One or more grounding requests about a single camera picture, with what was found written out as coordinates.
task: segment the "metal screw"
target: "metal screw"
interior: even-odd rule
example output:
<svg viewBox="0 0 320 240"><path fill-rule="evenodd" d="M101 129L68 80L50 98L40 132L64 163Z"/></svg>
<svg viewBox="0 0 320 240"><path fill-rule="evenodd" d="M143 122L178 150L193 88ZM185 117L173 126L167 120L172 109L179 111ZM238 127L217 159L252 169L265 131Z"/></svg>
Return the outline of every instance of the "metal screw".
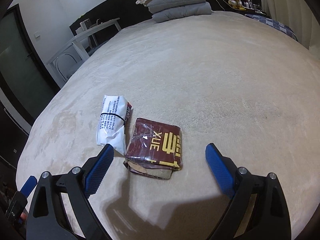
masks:
<svg viewBox="0 0 320 240"><path fill-rule="evenodd" d="M277 175L274 174L273 172L269 174L270 178L271 179L276 179L277 178Z"/></svg>
<svg viewBox="0 0 320 240"><path fill-rule="evenodd" d="M80 169L79 167L74 167L74 168L72 169L72 173L73 173L73 174L78 174L80 171L81 171L81 169Z"/></svg>
<svg viewBox="0 0 320 240"><path fill-rule="evenodd" d="M247 173L247 169L246 169L245 167L240 167L240 168L239 168L239 172L240 172L241 174L246 174L246 173Z"/></svg>
<svg viewBox="0 0 320 240"><path fill-rule="evenodd" d="M45 171L44 173L42 173L42 175L41 175L41 177L42 178L46 178L46 177L48 177L49 176L49 172L47 172L47 171Z"/></svg>

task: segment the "beige blanket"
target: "beige blanket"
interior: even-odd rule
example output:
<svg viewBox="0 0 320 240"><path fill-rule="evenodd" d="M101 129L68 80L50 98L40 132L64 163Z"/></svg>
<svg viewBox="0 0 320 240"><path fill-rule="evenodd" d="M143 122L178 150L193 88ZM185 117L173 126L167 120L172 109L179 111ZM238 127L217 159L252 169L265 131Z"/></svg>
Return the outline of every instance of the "beige blanket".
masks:
<svg viewBox="0 0 320 240"><path fill-rule="evenodd" d="M294 238L320 201L319 67L292 38L236 13L128 27L38 117L18 188L30 175L65 173L97 155L103 96L123 95L133 106L127 134L137 117L181 127L184 166L162 181L129 174L116 155L89 198L113 239L206 239L228 204L205 161L211 142L252 174L278 175Z"/></svg>

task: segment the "black rubber band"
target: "black rubber band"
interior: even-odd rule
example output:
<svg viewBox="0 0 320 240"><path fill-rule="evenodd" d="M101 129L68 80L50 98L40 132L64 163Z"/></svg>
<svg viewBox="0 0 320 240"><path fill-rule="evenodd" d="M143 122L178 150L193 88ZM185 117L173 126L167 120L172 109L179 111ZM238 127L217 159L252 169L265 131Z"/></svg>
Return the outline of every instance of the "black rubber band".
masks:
<svg viewBox="0 0 320 240"><path fill-rule="evenodd" d="M102 113L100 116L102 116L103 114L106 114L106 115L114 115L114 116L116 116L116 117L119 117L119 118L123 121L123 125L125 125L125 121L124 121L124 119L123 119L121 116L119 116L119 115L117 115L117 114L113 114L113 113Z"/></svg>

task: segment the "door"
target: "door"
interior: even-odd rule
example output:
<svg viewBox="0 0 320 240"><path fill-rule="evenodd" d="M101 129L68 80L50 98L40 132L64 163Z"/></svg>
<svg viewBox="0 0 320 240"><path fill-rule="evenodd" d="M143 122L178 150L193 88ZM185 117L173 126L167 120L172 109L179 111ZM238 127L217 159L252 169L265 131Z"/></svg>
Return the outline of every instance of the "door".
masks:
<svg viewBox="0 0 320 240"><path fill-rule="evenodd" d="M30 125L60 89L30 41L19 5L0 21L0 88Z"/></svg>
<svg viewBox="0 0 320 240"><path fill-rule="evenodd" d="M0 162L16 169L28 134L14 121L1 101L0 123Z"/></svg>

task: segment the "white package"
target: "white package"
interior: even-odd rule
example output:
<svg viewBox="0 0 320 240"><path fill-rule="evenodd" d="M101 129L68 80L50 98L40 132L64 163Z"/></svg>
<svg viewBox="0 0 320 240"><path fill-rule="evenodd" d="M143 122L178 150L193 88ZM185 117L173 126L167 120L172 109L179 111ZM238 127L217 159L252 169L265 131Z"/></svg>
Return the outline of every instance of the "white package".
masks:
<svg viewBox="0 0 320 240"><path fill-rule="evenodd" d="M132 106L123 96L104 96L99 126L97 127L97 145L111 144L124 155L124 124L130 116Z"/></svg>

